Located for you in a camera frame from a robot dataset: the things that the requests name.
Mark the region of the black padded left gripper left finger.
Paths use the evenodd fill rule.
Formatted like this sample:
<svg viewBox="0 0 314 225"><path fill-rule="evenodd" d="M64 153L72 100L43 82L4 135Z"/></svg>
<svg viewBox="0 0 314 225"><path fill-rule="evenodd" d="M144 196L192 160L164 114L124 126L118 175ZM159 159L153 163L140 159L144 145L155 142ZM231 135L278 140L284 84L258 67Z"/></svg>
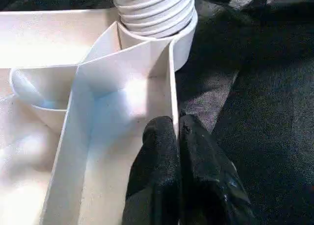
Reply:
<svg viewBox="0 0 314 225"><path fill-rule="evenodd" d="M172 119L150 120L130 170L124 225L176 225L180 216L180 160Z"/></svg>

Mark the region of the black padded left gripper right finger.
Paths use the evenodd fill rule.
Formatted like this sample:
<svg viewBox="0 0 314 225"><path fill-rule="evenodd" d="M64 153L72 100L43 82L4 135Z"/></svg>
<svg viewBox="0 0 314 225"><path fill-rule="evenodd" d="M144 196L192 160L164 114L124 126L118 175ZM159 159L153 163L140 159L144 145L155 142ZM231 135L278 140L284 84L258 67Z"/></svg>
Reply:
<svg viewBox="0 0 314 225"><path fill-rule="evenodd" d="M194 115L179 119L185 225L256 225L233 162Z"/></svg>

